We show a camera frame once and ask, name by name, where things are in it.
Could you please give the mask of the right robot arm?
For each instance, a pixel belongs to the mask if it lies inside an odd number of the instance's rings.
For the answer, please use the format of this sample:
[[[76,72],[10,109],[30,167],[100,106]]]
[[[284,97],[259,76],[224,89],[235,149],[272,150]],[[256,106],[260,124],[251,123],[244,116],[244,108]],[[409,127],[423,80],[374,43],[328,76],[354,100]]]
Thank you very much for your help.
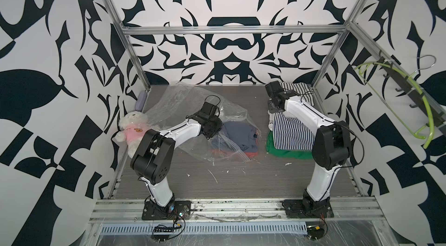
[[[304,191],[301,210],[306,213],[327,208],[332,184],[346,161],[352,157],[350,135],[353,133],[344,122],[337,122],[316,110],[293,90],[284,90],[278,81],[268,83],[269,110],[288,112],[314,134],[312,157],[315,168],[310,184]]]

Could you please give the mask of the black white striped tank top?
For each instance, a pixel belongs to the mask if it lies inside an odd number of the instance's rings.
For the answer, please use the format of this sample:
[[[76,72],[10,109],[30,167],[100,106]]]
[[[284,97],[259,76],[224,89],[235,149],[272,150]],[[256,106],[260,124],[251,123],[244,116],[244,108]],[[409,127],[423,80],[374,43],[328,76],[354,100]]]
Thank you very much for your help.
[[[280,83],[284,90],[293,90],[302,97],[302,101],[314,106],[314,91],[305,83]]]

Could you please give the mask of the green garment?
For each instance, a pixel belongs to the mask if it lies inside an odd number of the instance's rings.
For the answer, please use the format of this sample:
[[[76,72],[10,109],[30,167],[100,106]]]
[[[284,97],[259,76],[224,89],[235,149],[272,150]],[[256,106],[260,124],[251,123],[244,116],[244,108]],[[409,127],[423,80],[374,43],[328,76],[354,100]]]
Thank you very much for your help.
[[[275,148],[273,132],[268,133],[266,141],[266,152],[279,158],[293,158],[297,160],[312,159],[312,154],[310,151],[288,151]]]

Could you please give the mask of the blue white striped garment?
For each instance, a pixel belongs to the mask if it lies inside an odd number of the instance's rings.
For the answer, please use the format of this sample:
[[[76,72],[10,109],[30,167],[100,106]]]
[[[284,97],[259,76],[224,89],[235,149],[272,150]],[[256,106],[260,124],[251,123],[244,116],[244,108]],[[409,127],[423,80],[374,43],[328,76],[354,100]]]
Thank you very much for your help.
[[[272,114],[272,135],[278,150],[308,151],[314,145],[314,133],[297,118],[283,113]]]

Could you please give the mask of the white printed t-shirt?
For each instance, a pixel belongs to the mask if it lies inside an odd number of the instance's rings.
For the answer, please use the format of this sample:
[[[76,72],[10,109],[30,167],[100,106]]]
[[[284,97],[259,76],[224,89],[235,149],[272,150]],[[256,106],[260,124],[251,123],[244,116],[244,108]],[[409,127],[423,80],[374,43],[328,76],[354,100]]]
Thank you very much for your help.
[[[268,128],[270,131],[274,130],[274,119],[275,119],[275,114],[268,111]]]

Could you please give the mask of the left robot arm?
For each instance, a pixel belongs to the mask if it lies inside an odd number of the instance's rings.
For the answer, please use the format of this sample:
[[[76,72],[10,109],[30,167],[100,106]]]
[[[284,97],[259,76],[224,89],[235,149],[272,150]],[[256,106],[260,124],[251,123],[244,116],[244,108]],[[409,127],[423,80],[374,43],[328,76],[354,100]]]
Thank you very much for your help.
[[[200,110],[167,130],[149,129],[142,137],[131,159],[131,168],[145,182],[153,204],[167,213],[175,208],[174,193],[169,187],[167,175],[174,150],[186,141],[204,136],[211,139],[223,127],[218,105],[205,102]]]

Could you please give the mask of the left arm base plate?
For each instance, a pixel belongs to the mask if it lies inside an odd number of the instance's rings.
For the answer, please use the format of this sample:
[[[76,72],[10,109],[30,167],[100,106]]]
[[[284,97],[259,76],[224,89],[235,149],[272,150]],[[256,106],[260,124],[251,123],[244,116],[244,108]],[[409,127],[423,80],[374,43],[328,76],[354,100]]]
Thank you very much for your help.
[[[167,206],[158,206],[154,201],[148,199],[144,202],[141,219],[147,220],[169,220],[178,215],[187,219],[190,215],[191,201],[171,200]]]

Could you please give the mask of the clear plastic vacuum bag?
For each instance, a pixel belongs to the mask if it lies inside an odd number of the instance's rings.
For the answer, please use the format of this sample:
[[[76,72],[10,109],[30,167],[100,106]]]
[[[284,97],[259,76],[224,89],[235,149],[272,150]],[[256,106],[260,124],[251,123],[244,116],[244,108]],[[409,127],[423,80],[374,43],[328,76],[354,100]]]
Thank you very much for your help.
[[[146,100],[148,124],[161,133],[180,132],[176,147],[197,160],[220,165],[258,156],[261,131],[247,109],[204,88],[155,87]]]

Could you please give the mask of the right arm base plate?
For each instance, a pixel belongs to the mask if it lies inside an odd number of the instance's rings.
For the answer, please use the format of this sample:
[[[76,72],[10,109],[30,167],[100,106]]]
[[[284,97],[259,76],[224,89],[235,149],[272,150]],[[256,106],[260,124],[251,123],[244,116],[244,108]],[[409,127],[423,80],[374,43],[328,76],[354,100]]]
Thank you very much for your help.
[[[285,199],[282,207],[288,218],[333,218],[330,198],[323,201],[313,201],[311,198]]]

